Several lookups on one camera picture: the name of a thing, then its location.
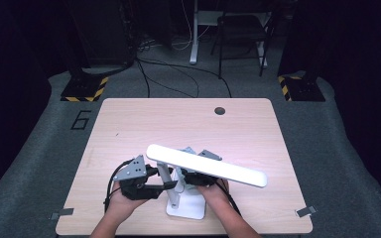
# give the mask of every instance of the human hand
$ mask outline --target human hand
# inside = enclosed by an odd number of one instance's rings
[[[137,207],[144,204],[148,199],[143,200],[131,200],[122,194],[120,190],[119,181],[115,181],[112,187],[112,195],[110,196],[110,203],[108,210],[127,209],[133,212]]]
[[[223,189],[221,189],[218,185],[221,185],[226,191],[228,191],[228,181],[227,179],[219,178],[217,183],[206,187],[206,186],[197,186],[196,189],[203,195],[205,201],[208,205],[216,204],[218,202],[226,202],[229,203],[227,195],[224,193]]]
[[[119,181],[112,187],[109,207],[91,233],[92,238],[114,237],[117,227],[125,221],[134,210],[147,200],[131,200],[122,194]]]

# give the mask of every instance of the black cable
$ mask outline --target black cable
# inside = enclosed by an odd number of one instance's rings
[[[118,167],[116,168],[116,170],[114,170],[113,174],[111,175],[109,184],[108,184],[108,186],[107,186],[106,198],[104,199],[104,202],[103,202],[103,204],[104,204],[104,212],[106,212],[107,208],[109,207],[110,196],[112,195],[113,191],[117,190],[117,189],[115,189],[115,190],[113,190],[112,192],[110,192],[111,187],[112,187],[112,183],[113,183],[113,178],[116,176],[116,174],[119,172],[119,170],[120,170],[122,167],[124,167],[124,166],[126,166],[126,165],[129,165],[129,163],[131,163],[133,160],[134,160],[134,159],[122,163],[122,165],[118,166]]]
[[[190,95],[188,95],[187,93],[184,93],[184,92],[182,92],[182,91],[181,91],[181,93],[183,93],[183,94],[185,94],[185,95],[187,95],[187,96],[189,96],[189,97],[192,97],[192,98],[198,98],[198,97],[199,97],[199,84],[197,83],[197,81],[196,81],[192,76],[190,76],[189,74],[187,74],[187,73],[186,73],[185,71],[183,71],[183,70],[180,70],[180,69],[178,69],[178,68],[175,68],[174,66],[169,65],[168,63],[166,63],[166,62],[164,62],[164,61],[161,61],[161,60],[158,60],[158,59],[151,59],[151,60],[154,60],[154,61],[157,61],[157,62],[159,62],[159,63],[162,63],[162,65],[167,65],[167,66],[171,67],[172,69],[175,69],[175,70],[181,72],[182,74],[186,75],[187,77],[189,77],[189,78],[194,82],[194,84],[196,85],[196,96],[190,96]]]
[[[236,202],[234,201],[233,197],[231,196],[231,194],[228,192],[228,189],[226,188],[225,186],[225,182],[223,179],[221,179],[222,183],[224,186],[222,186],[221,184],[218,183],[218,181],[215,182],[215,184],[224,192],[224,194],[227,196],[228,198],[228,201],[230,201],[230,204],[231,206],[233,206],[234,210],[237,212],[237,214],[239,214],[240,216],[242,216],[242,214],[240,213],[240,210],[239,208],[237,207],[237,204]]]
[[[138,64],[138,67],[139,67],[140,70],[141,70],[141,73],[143,73],[144,78],[145,78],[145,80],[146,80],[146,82],[147,82],[148,97],[150,97],[150,86],[149,86],[149,84],[148,84],[148,80],[150,80],[150,81],[152,81],[152,82],[154,82],[154,83],[156,83],[156,84],[158,84],[158,85],[160,85],[160,86],[162,86],[162,87],[165,87],[165,88],[167,88],[167,89],[169,89],[169,90],[176,91],[176,92],[179,92],[179,93],[181,93],[181,94],[184,94],[184,95],[186,95],[186,96],[188,96],[188,97],[192,97],[192,98],[194,98],[194,96],[192,96],[192,95],[190,95],[190,94],[188,94],[188,93],[185,93],[185,92],[183,92],[183,91],[174,89],[174,88],[172,88],[172,87],[165,86],[165,85],[163,85],[162,83],[160,83],[160,82],[158,82],[158,81],[152,79],[151,77],[149,77],[149,76],[145,73],[144,68],[143,68],[142,65],[141,65],[141,60],[140,60],[140,59],[136,59],[136,62],[137,62],[137,64]]]
[[[115,191],[119,190],[120,188],[121,188],[121,187],[117,187],[116,189],[112,190],[112,192],[110,192],[109,197],[111,197],[111,195],[113,195],[113,193],[114,193]]]
[[[217,76],[220,80],[222,80],[227,88],[227,91],[228,91],[228,96],[231,98],[231,92],[230,92],[230,87],[228,86],[228,83],[227,81],[222,77],[222,76],[219,76],[217,73],[215,72],[212,72],[212,71],[209,71],[209,70],[206,70],[206,69],[202,69],[202,68],[197,68],[197,67],[192,67],[192,66],[186,66],[186,65],[180,65],[180,64],[173,64],[173,63],[166,63],[166,62],[156,62],[156,61],[150,61],[148,59],[138,59],[139,61],[142,61],[142,62],[146,62],[146,63],[151,63],[151,64],[157,64],[157,65],[167,65],[167,66],[172,66],[172,67],[184,67],[184,68],[189,68],[189,69],[193,69],[193,70],[198,70],[198,71],[203,71],[203,72],[207,72],[209,74],[213,74],[215,76]]]
[[[144,39],[137,47],[137,51],[140,53],[143,51],[149,51],[150,48],[155,45],[155,42],[156,41],[154,39]]]
[[[148,76],[144,71],[144,68],[141,65],[141,62],[139,60],[136,60],[138,64],[138,68],[140,69],[142,75],[144,76],[145,83],[147,84],[147,97],[150,98],[150,84],[148,83]]]

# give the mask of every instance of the chair leg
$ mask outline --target chair leg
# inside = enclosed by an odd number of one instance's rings
[[[212,48],[211,48],[211,55],[214,54],[214,50],[215,50],[215,46],[216,46],[217,41],[218,41],[218,34],[216,34],[216,36],[215,36],[215,41],[214,41],[214,44],[212,45]]]
[[[262,54],[261,71],[259,72],[260,77],[262,76],[262,73],[264,72],[265,57],[267,56],[267,50],[268,50],[268,43],[264,42],[264,54]]]
[[[218,78],[221,78],[221,63],[222,63],[222,37],[219,37]]]

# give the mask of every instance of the gray floor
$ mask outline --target gray floor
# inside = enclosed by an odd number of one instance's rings
[[[208,40],[199,44],[198,63],[194,67],[216,72],[217,57],[209,55]],[[224,64],[223,77],[231,96],[272,101],[306,203],[318,210],[312,216],[314,231],[304,237],[381,237],[380,187],[364,169],[345,136],[330,85],[318,80],[326,102],[284,99],[276,76],[284,42],[284,38],[275,39],[262,77],[258,76],[255,59],[230,60]],[[190,47],[181,51],[151,47],[138,53],[142,59],[185,66],[190,66],[189,56]],[[161,84],[149,82],[150,97],[229,97],[226,84],[211,73],[147,63],[142,66],[152,80]],[[55,237],[57,221],[49,216],[64,207],[102,101],[109,97],[148,95],[136,63],[110,76],[96,102],[60,101],[69,81],[68,73],[55,75],[49,81],[53,88],[49,105],[0,181],[0,237]],[[89,118],[85,129],[70,130],[81,110],[90,111],[82,114]]]

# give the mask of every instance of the white lamp bar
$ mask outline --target white lamp bar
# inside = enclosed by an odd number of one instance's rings
[[[159,163],[194,170],[209,176],[229,179],[248,185],[264,187],[268,182],[267,176],[260,171],[231,165],[222,161],[208,159],[155,144],[148,147],[147,157]]]

